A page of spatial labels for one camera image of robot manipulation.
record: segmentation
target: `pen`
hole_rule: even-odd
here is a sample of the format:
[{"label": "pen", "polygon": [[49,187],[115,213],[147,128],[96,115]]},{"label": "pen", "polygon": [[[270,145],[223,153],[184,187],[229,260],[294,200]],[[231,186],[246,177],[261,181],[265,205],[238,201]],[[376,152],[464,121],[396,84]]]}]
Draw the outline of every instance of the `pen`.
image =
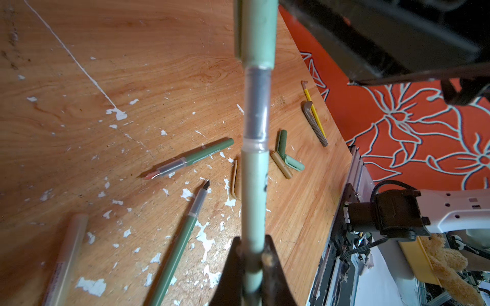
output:
[{"label": "pen", "polygon": [[[303,87],[303,91],[305,92],[306,99],[309,102],[312,102],[308,88],[306,88],[307,83],[308,83],[308,81],[301,81],[301,86]],[[315,117],[315,121],[317,122],[318,127],[320,128],[320,131],[321,131],[323,137],[326,137],[325,131],[323,130],[323,126],[321,125],[321,122],[320,122],[320,117],[318,117],[317,110],[315,109],[313,102],[311,103],[311,112],[313,113],[313,116]]]},{"label": "pen", "polygon": [[170,282],[172,281],[173,274],[179,265],[180,258],[182,257],[182,253],[186,248],[187,242],[189,241],[189,237],[192,234],[192,230],[196,225],[197,216],[199,215],[199,211],[201,210],[202,203],[204,203],[204,199],[206,198],[206,194],[208,193],[210,182],[207,181],[204,186],[197,193],[196,199],[192,204],[191,210],[187,214],[185,224],[182,228],[182,231],[179,233],[177,241],[170,253],[170,257],[163,268],[160,279],[158,280],[158,284],[155,288],[155,293],[150,300],[148,306],[160,306],[165,298],[165,294],[167,293],[167,289],[169,288]]},{"label": "pen", "polygon": [[231,146],[233,143],[234,143],[234,140],[232,138],[230,138],[230,139],[227,139],[223,142],[220,142],[220,143],[217,143],[213,146],[205,148],[204,150],[201,150],[199,152],[189,154],[185,157],[181,157],[176,161],[173,161],[169,164],[166,164],[166,165],[159,167],[155,172],[149,173],[145,177],[145,180],[151,180],[157,176],[165,176],[165,175],[170,174],[172,172],[176,172],[179,169],[193,165],[193,164],[197,163],[198,161],[205,159],[208,156],[211,156],[215,153],[220,152],[223,149],[226,149],[227,147]]},{"label": "pen", "polygon": [[70,221],[56,260],[53,276],[44,297],[43,306],[62,306],[70,290],[73,266],[80,252],[89,216],[78,213]]}]

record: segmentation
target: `wooden table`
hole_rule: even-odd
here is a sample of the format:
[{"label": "wooden table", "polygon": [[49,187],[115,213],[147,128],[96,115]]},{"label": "wooden table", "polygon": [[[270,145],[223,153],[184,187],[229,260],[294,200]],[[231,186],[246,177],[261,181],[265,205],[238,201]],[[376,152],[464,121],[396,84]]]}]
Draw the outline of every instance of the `wooden table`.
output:
[{"label": "wooden table", "polygon": [[[196,226],[164,301],[204,305],[241,228],[241,203],[225,206],[227,159],[240,153],[244,119],[232,2],[10,3],[0,66],[0,304],[39,304],[70,216],[87,212],[93,238],[85,236],[67,304],[142,305],[192,203],[183,189],[195,193],[205,178],[212,192],[199,221],[209,222],[211,248],[203,262]],[[327,148],[301,112],[301,80],[309,81]],[[269,147],[287,129],[286,152],[306,170],[287,180],[271,160],[267,232],[304,305],[351,156],[280,16],[271,92]],[[226,158],[216,154],[171,178],[139,177],[224,137],[235,139]],[[154,257],[161,264],[150,263]],[[103,279],[101,297],[76,288],[81,277]]]}]

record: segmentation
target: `cable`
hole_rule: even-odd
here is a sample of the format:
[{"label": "cable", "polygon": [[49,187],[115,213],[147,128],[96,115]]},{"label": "cable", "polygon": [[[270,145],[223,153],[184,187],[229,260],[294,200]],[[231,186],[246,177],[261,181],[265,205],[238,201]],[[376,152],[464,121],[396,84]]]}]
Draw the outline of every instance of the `cable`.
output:
[{"label": "cable", "polygon": [[404,182],[400,182],[400,181],[397,181],[397,180],[385,180],[385,181],[382,181],[382,182],[379,182],[375,187],[374,189],[372,190],[371,192],[371,199],[370,199],[370,202],[374,202],[374,196],[376,195],[376,193],[378,192],[378,189],[381,188],[381,186],[384,186],[384,185],[397,185],[397,186],[401,186],[405,189],[416,189],[415,187],[412,187],[410,186],[409,184],[406,184]]},{"label": "cable", "polygon": [[347,257],[351,256],[352,254],[362,253],[364,251],[367,251],[372,247],[375,247],[377,245],[380,245],[381,243],[388,241],[388,239],[389,239],[388,237],[384,237],[384,238],[376,240],[375,242],[372,242],[370,244],[366,244],[365,246],[359,247],[359,248],[354,249],[354,250],[347,251],[347,252],[343,253],[342,255],[340,255],[340,260],[344,261],[347,259]]}]

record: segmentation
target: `white paint splatter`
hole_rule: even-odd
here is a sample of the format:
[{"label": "white paint splatter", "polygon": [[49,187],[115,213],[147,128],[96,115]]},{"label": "white paint splatter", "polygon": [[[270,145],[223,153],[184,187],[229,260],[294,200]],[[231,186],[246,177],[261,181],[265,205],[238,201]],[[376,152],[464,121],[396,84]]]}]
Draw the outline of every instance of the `white paint splatter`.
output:
[{"label": "white paint splatter", "polygon": [[209,222],[206,222],[206,224],[204,224],[204,225],[201,225],[199,223],[199,221],[196,222],[196,226],[199,226],[201,228],[200,231],[199,231],[199,233],[197,233],[196,239],[198,241],[201,241],[202,242],[202,246],[204,248],[204,255],[202,256],[201,262],[206,262],[206,259],[208,258],[208,252],[209,252],[209,250],[211,250],[211,247],[212,247],[213,244],[216,244],[214,239],[208,240],[207,239],[207,235],[204,232],[204,229],[208,225],[209,225]]},{"label": "white paint splatter", "polygon": [[190,201],[188,197],[195,198],[194,194],[190,192],[187,188],[184,188],[182,190],[182,195],[180,197],[186,199],[186,201]]},{"label": "white paint splatter", "polygon": [[244,112],[243,108],[241,108],[241,106],[240,106],[240,105],[238,105],[238,104],[237,104],[237,106],[238,106],[238,109],[240,110],[240,112],[242,112],[242,114],[245,114],[245,112]]},{"label": "white paint splatter", "polygon": [[48,30],[51,32],[51,34],[53,34],[53,36],[57,39],[57,41],[61,44],[61,46],[63,47],[63,49],[66,50],[66,52],[68,52],[68,55],[75,61],[75,63],[77,64],[77,66],[83,71],[83,73],[92,81],[92,83],[97,87],[97,89],[107,98],[107,100],[109,100],[109,102],[112,104],[112,106],[114,106],[114,109],[112,110],[107,110],[106,111],[106,114],[110,114],[111,112],[116,112],[116,119],[117,120],[122,120],[122,119],[126,119],[127,118],[127,115],[126,115],[126,112],[121,112],[117,107],[116,105],[114,104],[114,102],[112,102],[112,100],[109,98],[109,96],[105,93],[104,90],[102,90],[102,88],[100,88],[100,86],[98,85],[97,81],[94,80],[86,71],[85,69],[82,67],[82,65],[80,65],[80,63],[76,60],[76,58],[73,56],[73,54],[70,52],[70,50],[65,46],[65,44],[61,41],[61,39],[58,37],[58,35],[56,35],[56,33],[54,33],[54,31],[51,29],[51,27],[49,26],[49,24],[47,24],[44,19],[41,17],[41,15],[39,15],[35,9],[32,8],[32,6],[29,5],[29,3],[27,2],[27,0],[24,0],[24,2],[26,3],[26,5],[31,9],[31,11],[33,11],[36,16],[44,23],[44,25],[46,26],[46,28],[48,28]]},{"label": "white paint splatter", "polygon": [[228,242],[224,245],[223,249],[228,250],[229,248],[231,248],[231,241],[232,240],[233,240],[233,238],[230,238],[230,240],[228,240]]},{"label": "white paint splatter", "polygon": [[196,132],[196,133],[198,133],[198,134],[201,134],[201,132],[200,132],[200,131],[198,131],[198,130],[195,130],[194,132]]},{"label": "white paint splatter", "polygon": [[153,276],[152,273],[148,273],[148,275],[147,275],[147,281],[145,282],[145,287],[150,286],[151,283],[153,282],[153,280],[151,279],[152,276]]},{"label": "white paint splatter", "polygon": [[88,293],[98,297],[102,296],[102,293],[105,291],[105,287],[106,283],[104,282],[104,279],[91,281],[86,280],[83,277],[78,280],[78,283],[75,286],[75,288],[82,288],[83,291],[88,291]]},{"label": "white paint splatter", "polygon": [[153,257],[151,260],[150,260],[150,263],[154,263],[154,262],[157,262],[158,264],[160,264],[160,257],[162,256],[162,253],[157,253],[155,255],[155,257]]},{"label": "white paint splatter", "polygon": [[225,183],[224,188],[226,190],[226,196],[228,197],[228,199],[226,200],[225,206],[233,207],[233,206],[235,206],[235,202],[237,200],[235,200],[235,199],[230,200],[230,185],[228,185],[228,183],[230,183],[230,181],[227,179],[223,179],[223,180]]},{"label": "white paint splatter", "polygon": [[53,188],[44,191],[43,195],[39,198],[41,202],[45,202],[48,200],[49,195],[51,194],[51,191],[53,191]]},{"label": "white paint splatter", "polygon": [[110,218],[111,218],[111,217],[110,217],[110,213],[111,213],[111,212],[112,212],[112,210],[110,210],[110,211],[106,212],[106,213],[105,213],[105,214],[103,214],[102,216],[103,216],[104,218],[106,218],[106,219],[110,219]]},{"label": "white paint splatter", "polygon": [[87,236],[89,237],[89,244],[92,244],[95,242],[95,235],[92,234],[91,232],[87,232]]},{"label": "white paint splatter", "polygon": [[221,272],[217,272],[217,273],[209,272],[209,265],[208,264],[204,267],[203,273],[204,273],[204,275],[207,274],[209,277],[209,287],[210,288],[213,288],[214,286],[216,286],[220,282]]}]

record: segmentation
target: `pen cap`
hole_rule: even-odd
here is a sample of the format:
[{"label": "pen cap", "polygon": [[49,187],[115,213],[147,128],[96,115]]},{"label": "pen cap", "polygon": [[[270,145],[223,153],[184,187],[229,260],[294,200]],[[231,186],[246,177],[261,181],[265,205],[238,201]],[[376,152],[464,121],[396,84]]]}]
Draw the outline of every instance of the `pen cap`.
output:
[{"label": "pen cap", "polygon": [[234,144],[235,141],[232,138],[229,138],[225,141],[222,141],[220,143],[217,143],[215,145],[212,145],[210,147],[207,147],[199,152],[189,154],[186,156],[187,159],[187,165],[192,165],[197,163],[198,161],[205,159],[206,157],[213,155],[215,153],[220,152],[223,149],[226,149],[227,147],[231,146]]},{"label": "pen cap", "polygon": [[288,140],[288,131],[281,130],[279,132],[279,139],[277,140],[277,153],[282,159],[286,158],[286,142]]},{"label": "pen cap", "polygon": [[286,165],[288,165],[289,167],[293,168],[296,171],[303,171],[305,169],[305,165],[303,165],[302,163],[300,163],[299,161],[295,160],[294,158],[292,158],[287,154],[286,154],[286,158],[284,159],[284,162],[286,163]]}]

